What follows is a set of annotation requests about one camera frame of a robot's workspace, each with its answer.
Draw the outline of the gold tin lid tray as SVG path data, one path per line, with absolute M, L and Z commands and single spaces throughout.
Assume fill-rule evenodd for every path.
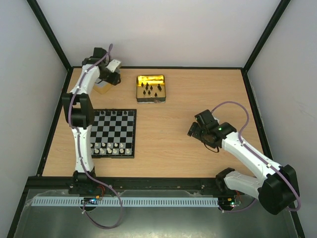
M 138 75 L 136 78 L 136 100 L 139 104 L 165 103 L 165 76 Z

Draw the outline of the black magnetic chess board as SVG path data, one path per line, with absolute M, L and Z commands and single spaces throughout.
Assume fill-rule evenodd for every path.
M 94 113 L 90 135 L 92 158 L 134 158 L 137 110 L 95 109 Z

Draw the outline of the gold square tin box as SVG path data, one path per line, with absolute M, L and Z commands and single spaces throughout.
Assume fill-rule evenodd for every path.
M 94 84 L 93 89 L 100 94 L 105 94 L 112 88 L 112 84 L 105 83 L 105 84 Z

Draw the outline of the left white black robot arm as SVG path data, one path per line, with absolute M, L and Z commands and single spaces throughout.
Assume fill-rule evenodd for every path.
M 94 122 L 94 108 L 90 93 L 100 80 L 106 87 L 121 82 L 121 62 L 110 56 L 113 44 L 108 50 L 94 48 L 93 55 L 82 61 L 82 71 L 74 88 L 62 95 L 66 122 L 69 124 L 75 142 L 75 172 L 71 190 L 84 194 L 103 194 L 106 186 L 96 180 L 95 167 L 91 155 L 90 133 Z

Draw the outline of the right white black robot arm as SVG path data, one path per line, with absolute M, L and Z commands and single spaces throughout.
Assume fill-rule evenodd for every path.
M 233 168 L 227 168 L 215 177 L 216 189 L 221 194 L 236 190 L 258 200 L 269 213 L 276 215 L 299 198 L 299 186 L 295 169 L 271 160 L 248 143 L 231 124 L 219 123 L 211 111 L 195 115 L 188 135 L 218 153 L 229 152 L 242 162 L 253 176 L 246 176 Z

